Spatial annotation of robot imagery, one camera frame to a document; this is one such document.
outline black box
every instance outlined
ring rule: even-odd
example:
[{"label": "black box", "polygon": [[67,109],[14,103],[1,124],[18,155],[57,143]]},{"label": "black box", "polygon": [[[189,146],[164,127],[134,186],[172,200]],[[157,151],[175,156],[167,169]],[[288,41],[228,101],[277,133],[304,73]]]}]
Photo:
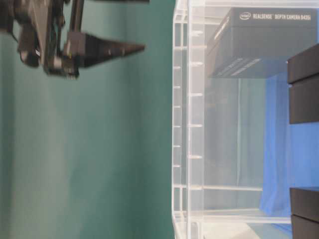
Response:
[{"label": "black box", "polygon": [[318,239],[319,224],[298,216],[291,216],[293,239]]},{"label": "black box", "polygon": [[291,188],[293,239],[319,238],[319,187]]},{"label": "black box", "polygon": [[319,223],[319,187],[291,188],[291,213]]},{"label": "black box", "polygon": [[317,10],[232,8],[208,43],[206,73],[216,78],[268,78],[317,42]]},{"label": "black box", "polygon": [[288,60],[290,123],[319,121],[319,44]]}]

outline camera box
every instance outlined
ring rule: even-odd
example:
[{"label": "camera box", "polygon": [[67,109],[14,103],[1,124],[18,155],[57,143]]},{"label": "camera box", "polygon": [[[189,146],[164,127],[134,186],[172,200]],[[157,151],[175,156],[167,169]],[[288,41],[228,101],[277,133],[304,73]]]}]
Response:
[{"label": "camera box", "polygon": [[268,78],[317,42],[317,10],[232,8],[208,43],[206,73],[215,78]]}]

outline black block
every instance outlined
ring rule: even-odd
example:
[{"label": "black block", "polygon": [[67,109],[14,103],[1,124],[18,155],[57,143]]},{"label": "black block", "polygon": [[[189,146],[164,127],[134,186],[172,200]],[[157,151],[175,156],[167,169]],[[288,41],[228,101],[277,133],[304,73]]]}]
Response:
[{"label": "black block", "polygon": [[290,199],[293,215],[319,223],[319,187],[291,188]]},{"label": "black block", "polygon": [[293,239],[318,239],[319,223],[292,215]]}]

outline plastic bin wall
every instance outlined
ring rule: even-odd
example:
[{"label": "plastic bin wall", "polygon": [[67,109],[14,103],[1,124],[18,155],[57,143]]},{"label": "plastic bin wall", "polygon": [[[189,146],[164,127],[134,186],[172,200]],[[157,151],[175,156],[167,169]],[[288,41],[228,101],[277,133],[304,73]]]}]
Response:
[{"label": "plastic bin wall", "polygon": [[[238,48],[236,34],[240,35],[241,30],[236,32],[235,28],[240,26],[227,20],[230,12],[237,8],[282,9],[283,12],[290,9],[315,10],[317,14],[319,2],[176,1],[172,71],[172,220],[177,239],[291,237],[281,229],[290,226],[289,215],[276,209],[271,214],[261,210],[264,171],[268,167],[264,165],[267,162],[264,160],[266,111],[267,104],[275,104],[267,100],[267,79],[284,76],[282,69],[288,57],[312,46],[317,41],[317,34],[313,39],[309,39],[308,35],[301,37],[296,34],[299,40],[293,41],[288,38],[294,33],[287,30],[286,48],[283,43],[277,46],[272,44],[271,37],[264,42],[256,42],[254,46],[246,46],[261,48],[269,54],[286,50],[288,54],[277,58],[269,55],[265,64],[262,57],[255,57],[238,66],[231,74],[223,75],[237,64],[236,60],[246,60],[245,56],[236,56],[223,67],[219,58],[226,50],[229,50],[229,55],[235,55],[234,51]],[[241,17],[252,17],[252,13],[248,13],[250,15],[243,14]],[[282,16],[287,17],[296,16],[289,13]],[[309,20],[306,14],[302,14],[301,18]],[[221,52],[211,57],[212,44],[220,35],[225,35],[228,27],[234,28],[230,33],[228,49],[223,50],[219,45]],[[270,32],[285,31],[275,28],[272,26]],[[260,68],[254,68],[262,62]],[[247,74],[252,77],[239,77],[248,72],[248,68],[251,72]]]}]

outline blue fabric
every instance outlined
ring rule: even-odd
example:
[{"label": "blue fabric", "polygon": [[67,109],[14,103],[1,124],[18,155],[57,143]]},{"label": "blue fabric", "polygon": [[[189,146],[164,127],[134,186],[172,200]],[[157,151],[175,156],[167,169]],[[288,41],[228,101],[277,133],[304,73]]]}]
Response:
[{"label": "blue fabric", "polygon": [[[289,124],[288,91],[286,72],[266,80],[260,209],[273,217],[291,215],[290,187],[319,186],[319,123]],[[276,226],[291,234],[290,225]]]}]

